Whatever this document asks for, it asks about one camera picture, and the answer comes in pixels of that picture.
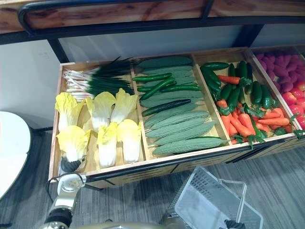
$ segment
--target wooden produce bin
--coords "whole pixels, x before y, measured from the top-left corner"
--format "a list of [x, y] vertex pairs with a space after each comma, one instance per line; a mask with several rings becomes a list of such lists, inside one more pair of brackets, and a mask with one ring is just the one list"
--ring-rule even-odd
[[[143, 180], [151, 177], [162, 176], [174, 172], [184, 171], [194, 168], [196, 165], [212, 165], [217, 163], [223, 163], [230, 161], [232, 159], [238, 158], [251, 151], [248, 143], [232, 145], [229, 141], [229, 136], [225, 131], [224, 125], [220, 119], [217, 108], [212, 101], [211, 95], [208, 91], [207, 85], [203, 79], [203, 76], [199, 69], [199, 64], [202, 61], [208, 59], [209, 61], [225, 61], [225, 62], [238, 62], [242, 59], [251, 62], [254, 67], [255, 77], [264, 82], [265, 79], [261, 77], [260, 70], [257, 68], [252, 60], [251, 52], [247, 48], [242, 49], [226, 49], [226, 50], [216, 50], [208, 52], [196, 52], [196, 53], [180, 53], [179, 55], [186, 55], [191, 57], [193, 60], [193, 76], [194, 82], [202, 88], [202, 93], [204, 94], [204, 99], [200, 101], [200, 106], [197, 107], [198, 110], [206, 110], [210, 113], [210, 120], [215, 121], [215, 125], [210, 132], [205, 135], [209, 136], [219, 136], [223, 140], [228, 140], [228, 142], [221, 147], [198, 150], [194, 152], [155, 157], [153, 155], [153, 147], [148, 146], [150, 139], [145, 135], [145, 129], [143, 122], [147, 117], [142, 117], [142, 111], [146, 108], [141, 107], [139, 101], [137, 102], [137, 108], [129, 118], [136, 122], [140, 122], [142, 139], [141, 139], [141, 155], [140, 160], [135, 163], [125, 163], [122, 154], [121, 143], [117, 144], [117, 161], [115, 166], [108, 168], [100, 168], [98, 162], [98, 149], [96, 146], [97, 134], [93, 131], [91, 132], [91, 138], [88, 143], [87, 150], [87, 163], [80, 173], [85, 174], [87, 177], [87, 182], [89, 186], [96, 188], [112, 187], [119, 184], [130, 183], [138, 180]], [[64, 63], [60, 65], [59, 71], [59, 81], [57, 94], [64, 92], [66, 89], [66, 82], [63, 78], [63, 71], [70, 69], [76, 71], [83, 71], [95, 68], [97, 65], [107, 63], [107, 62], [86, 62], [86, 63]], [[130, 74], [125, 76], [126, 80], [131, 80], [138, 74], [139, 68], [131, 69]], [[135, 94], [138, 94], [137, 84], [133, 81], [131, 83]], [[88, 109], [84, 105], [80, 117], [78, 126], [82, 125], [90, 118]], [[49, 179], [59, 175], [59, 162], [62, 156], [62, 152], [59, 149], [58, 140], [56, 135], [58, 132], [58, 121], [59, 113], [55, 111], [54, 117], [54, 127], [52, 136], [52, 146], [51, 146], [51, 157], [50, 157], [50, 169], [49, 169]], [[255, 144], [254, 147], [271, 146], [276, 143], [281, 143], [287, 140], [295, 138], [294, 134], [287, 134], [282, 136], [271, 137], [266, 140], [265, 143]]]
[[[193, 56], [199, 66], [207, 62], [227, 62], [227, 63], [233, 63], [234, 66], [236, 67], [236, 65], [242, 60], [249, 62], [253, 68], [253, 80], [258, 81], [260, 84], [265, 84], [268, 87], [271, 96], [279, 100], [280, 107], [283, 109], [284, 115], [286, 117], [292, 116], [289, 109], [287, 109], [287, 107], [285, 106], [285, 102], [283, 101], [279, 92], [274, 87], [273, 83], [265, 78], [264, 75], [265, 73], [262, 71], [261, 66], [257, 64], [257, 61], [255, 61], [254, 54], [248, 48], [231, 48], [231, 49], [222, 49], [222, 50], [214, 50], [214, 51], [195, 52], [193, 53]], [[214, 72], [218, 75], [228, 75], [228, 69], [218, 70]], [[250, 100], [250, 96], [247, 94], [244, 95], [247, 104], [252, 104]], [[297, 123], [293, 123], [293, 124], [296, 129], [299, 129], [299, 125]], [[295, 138], [295, 134], [293, 133], [280, 135], [280, 136], [269, 135], [269, 138], [265, 139], [265, 141], [270, 145], [274, 145], [274, 144], [280, 144], [284, 141], [285, 142], [289, 141], [294, 138]], [[247, 146], [249, 145], [249, 143], [242, 143], [239, 145]], [[263, 144], [260, 143], [255, 143], [255, 145], [263, 146]]]

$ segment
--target cucumber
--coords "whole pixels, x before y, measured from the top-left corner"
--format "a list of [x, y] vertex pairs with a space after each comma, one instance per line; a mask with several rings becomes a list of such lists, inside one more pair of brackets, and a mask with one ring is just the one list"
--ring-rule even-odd
[[165, 73], [165, 74], [152, 75], [152, 76], [138, 76], [138, 77], [134, 77], [132, 80], [136, 82], [150, 82], [150, 81], [164, 80], [171, 76], [172, 76], [171, 73]]
[[168, 56], [147, 59], [141, 61], [137, 66], [141, 68], [155, 68], [175, 65], [188, 65], [190, 63], [192, 63], [192, 59], [186, 56]]
[[209, 62], [209, 63], [205, 63], [203, 66], [215, 71], [215, 70], [225, 69], [225, 68], [229, 67], [229, 64], [224, 63], [224, 62]]
[[149, 115], [152, 115], [154, 113], [158, 113], [160, 111], [165, 111], [165, 110], [168, 110], [168, 109], [171, 109], [171, 108], [174, 108], [174, 107], [178, 107], [178, 106], [182, 106], [184, 104], [188, 104], [190, 102], [191, 102], [190, 99], [181, 99], [181, 100], [175, 100], [175, 101], [172, 101], [172, 102], [169, 102], [169, 103], [161, 104], [161, 105], [158, 105], [158, 106], [154, 106], [154, 107], [151, 107], [151, 108], [143, 111], [142, 116], [143, 117], [149, 116]]
[[157, 114], [154, 114], [153, 116], [149, 117], [145, 123], [144, 123], [144, 127], [149, 127], [154, 125], [155, 123], [162, 121], [170, 116], [174, 116], [174, 115], [178, 115], [178, 114], [182, 114], [182, 113], [186, 113], [188, 111], [191, 111], [193, 109], [195, 109], [197, 107], [196, 104], [185, 104], [179, 107], [175, 107], [169, 110], [165, 110], [165, 111], [161, 111]]

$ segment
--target white table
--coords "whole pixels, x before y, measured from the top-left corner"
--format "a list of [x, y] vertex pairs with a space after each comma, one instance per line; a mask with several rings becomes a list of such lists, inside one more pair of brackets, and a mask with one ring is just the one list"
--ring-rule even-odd
[[0, 199], [22, 171], [30, 138], [30, 129], [22, 118], [0, 111]]

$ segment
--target black cable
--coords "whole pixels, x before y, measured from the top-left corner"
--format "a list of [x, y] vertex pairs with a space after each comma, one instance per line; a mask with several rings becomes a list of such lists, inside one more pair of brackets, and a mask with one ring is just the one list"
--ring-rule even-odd
[[51, 197], [51, 194], [50, 194], [50, 183], [51, 183], [51, 181], [52, 181], [52, 180], [56, 180], [56, 182], [58, 183], [58, 182], [59, 182], [59, 180], [58, 180], [59, 178], [65, 176], [65, 175], [71, 175], [71, 174], [76, 174], [76, 175], [78, 175], [79, 178], [81, 179], [81, 182], [82, 182], [83, 184], [85, 184], [85, 182], [83, 181], [81, 175], [78, 174], [78, 173], [74, 173], [74, 172], [72, 172], [72, 173], [65, 173], [65, 174], [62, 174], [62, 175], [60, 175], [60, 176], [58, 176], [58, 177], [52, 177], [52, 178], [46, 183], [46, 191], [47, 191], [48, 196], [49, 196], [49, 198], [50, 198], [50, 200], [51, 200], [52, 203], [54, 202], [54, 200], [53, 200], [53, 198]]

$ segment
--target yellow cabbage leaf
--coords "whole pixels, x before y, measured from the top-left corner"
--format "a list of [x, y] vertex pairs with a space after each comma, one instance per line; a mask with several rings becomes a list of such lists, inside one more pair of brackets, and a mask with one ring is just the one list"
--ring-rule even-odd
[[115, 97], [116, 104], [111, 114], [110, 121], [119, 124], [126, 119], [132, 111], [135, 110], [138, 95], [130, 95], [120, 88]]
[[87, 145], [90, 138], [90, 130], [85, 132], [76, 125], [70, 125], [58, 135], [59, 147], [66, 153], [69, 162], [77, 161], [87, 154]]
[[140, 157], [141, 125], [125, 119], [118, 125], [118, 142], [123, 142], [123, 154], [126, 162], [136, 162]]
[[59, 112], [58, 130], [62, 131], [70, 125], [77, 125], [84, 100], [77, 103], [76, 99], [68, 92], [56, 96], [55, 109]]
[[110, 123], [108, 127], [100, 127], [97, 145], [99, 148], [99, 163], [101, 167], [115, 165], [117, 127], [117, 123]]
[[98, 94], [94, 100], [90, 97], [86, 98], [88, 111], [91, 118], [88, 122], [91, 122], [93, 130], [98, 132], [100, 126], [108, 126], [111, 115], [111, 107], [115, 104], [115, 97], [109, 92], [102, 92]]

